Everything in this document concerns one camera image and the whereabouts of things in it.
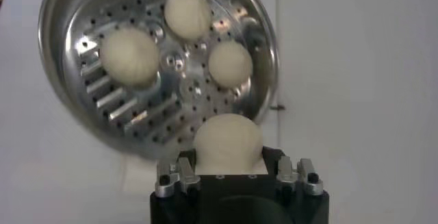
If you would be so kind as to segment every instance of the dough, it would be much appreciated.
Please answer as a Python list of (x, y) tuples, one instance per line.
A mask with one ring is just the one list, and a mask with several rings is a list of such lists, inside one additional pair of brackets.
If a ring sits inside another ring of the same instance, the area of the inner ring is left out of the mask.
[(103, 41), (101, 62), (116, 81), (128, 86), (148, 86), (157, 76), (159, 49), (144, 32), (124, 28)]
[(207, 34), (211, 25), (207, 0), (167, 0), (164, 16), (172, 31), (187, 40)]
[(196, 133), (196, 174), (257, 174), (263, 162), (261, 130), (238, 114), (209, 119)]
[(241, 44), (235, 41), (223, 42), (210, 54), (209, 70), (220, 86), (235, 88), (253, 74), (253, 60)]

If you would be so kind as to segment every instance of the steamed bun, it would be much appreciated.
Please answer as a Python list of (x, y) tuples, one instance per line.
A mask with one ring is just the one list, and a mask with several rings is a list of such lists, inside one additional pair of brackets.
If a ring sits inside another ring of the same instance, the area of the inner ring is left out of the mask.
[(172, 31), (187, 40), (200, 38), (211, 25), (207, 0), (167, 0), (164, 16)]
[(196, 133), (196, 174), (254, 174), (262, 163), (261, 130), (238, 114), (222, 114), (209, 119)]
[(101, 62), (116, 81), (128, 86), (148, 86), (157, 76), (159, 49), (144, 32), (124, 28), (103, 41)]
[(253, 60), (241, 44), (223, 42), (213, 48), (210, 54), (209, 71), (220, 86), (235, 88), (253, 74)]

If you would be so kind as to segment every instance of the metal clamp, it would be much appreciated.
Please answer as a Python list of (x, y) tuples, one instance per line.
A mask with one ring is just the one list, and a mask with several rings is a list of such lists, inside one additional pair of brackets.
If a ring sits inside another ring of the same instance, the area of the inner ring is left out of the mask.
[(279, 173), (276, 176), (276, 180), (280, 188), (289, 186), (292, 192), (296, 189), (296, 182), (298, 181), (298, 174), (292, 169), (292, 162), (290, 157), (284, 155), (279, 160)]
[(157, 182), (155, 182), (155, 195), (158, 198), (167, 198), (175, 194), (175, 183), (179, 181), (174, 162), (160, 160), (157, 164)]
[(179, 158), (178, 167), (181, 192), (189, 195), (193, 192), (192, 189), (199, 191), (201, 189), (201, 177), (194, 174), (188, 158)]
[(320, 176), (315, 172), (312, 161), (303, 158), (298, 162), (297, 168), (300, 173), (300, 180), (304, 184), (304, 192), (312, 196), (322, 195), (324, 185)]

